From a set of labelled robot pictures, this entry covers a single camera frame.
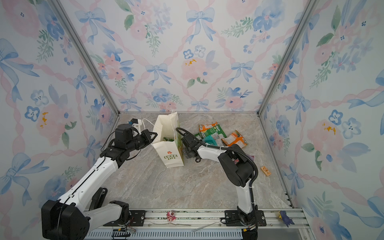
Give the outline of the white paper bag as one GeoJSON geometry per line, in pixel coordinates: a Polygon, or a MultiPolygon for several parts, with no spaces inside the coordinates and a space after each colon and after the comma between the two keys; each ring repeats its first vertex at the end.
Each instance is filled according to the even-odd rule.
{"type": "Polygon", "coordinates": [[[153,132],[158,136],[152,142],[152,146],[163,161],[167,168],[176,168],[184,166],[184,155],[181,137],[176,128],[180,127],[179,116],[177,112],[172,111],[169,115],[158,115],[155,124],[147,119],[143,119],[145,123],[153,126],[153,132]],[[166,142],[163,137],[174,138],[174,142],[166,142]]]}

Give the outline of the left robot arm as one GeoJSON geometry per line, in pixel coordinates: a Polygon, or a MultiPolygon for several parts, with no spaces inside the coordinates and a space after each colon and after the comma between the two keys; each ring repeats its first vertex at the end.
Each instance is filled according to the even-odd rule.
{"type": "Polygon", "coordinates": [[[142,130],[137,120],[119,125],[113,132],[114,139],[94,166],[57,200],[48,200],[41,208],[42,235],[48,240],[83,240],[88,232],[114,222],[124,227],[132,220],[129,204],[112,201],[104,207],[86,210],[88,203],[102,184],[126,161],[131,152],[146,148],[158,136],[142,130]]]}

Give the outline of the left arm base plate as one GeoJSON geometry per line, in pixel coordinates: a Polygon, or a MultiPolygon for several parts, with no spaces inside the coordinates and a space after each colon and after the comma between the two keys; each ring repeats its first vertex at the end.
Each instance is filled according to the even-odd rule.
{"type": "Polygon", "coordinates": [[[124,219],[118,219],[104,224],[104,227],[143,227],[145,221],[145,210],[129,210],[128,217],[124,219]]]}

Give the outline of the teal snack pack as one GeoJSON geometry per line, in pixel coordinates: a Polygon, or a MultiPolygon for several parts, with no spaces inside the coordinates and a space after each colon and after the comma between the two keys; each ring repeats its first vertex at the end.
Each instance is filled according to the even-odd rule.
{"type": "Polygon", "coordinates": [[[212,136],[207,136],[203,139],[203,141],[208,145],[218,146],[216,140],[212,136]]]}

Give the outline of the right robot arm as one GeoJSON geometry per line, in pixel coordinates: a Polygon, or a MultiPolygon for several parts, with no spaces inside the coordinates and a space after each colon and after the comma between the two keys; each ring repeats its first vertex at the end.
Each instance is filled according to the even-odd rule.
{"type": "Polygon", "coordinates": [[[253,183],[258,177],[256,164],[239,146],[219,147],[209,145],[194,135],[184,133],[182,143],[189,158],[219,162],[229,179],[236,186],[238,196],[238,216],[245,226],[257,224],[257,205],[253,193],[253,183]]]}

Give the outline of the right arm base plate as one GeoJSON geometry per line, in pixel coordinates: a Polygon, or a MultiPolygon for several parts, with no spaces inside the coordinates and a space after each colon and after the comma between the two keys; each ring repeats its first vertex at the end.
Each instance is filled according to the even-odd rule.
{"type": "Polygon", "coordinates": [[[256,213],[245,214],[240,210],[226,210],[225,217],[221,223],[227,227],[251,227],[257,224],[258,227],[266,227],[267,222],[263,211],[256,210],[256,213]]]}

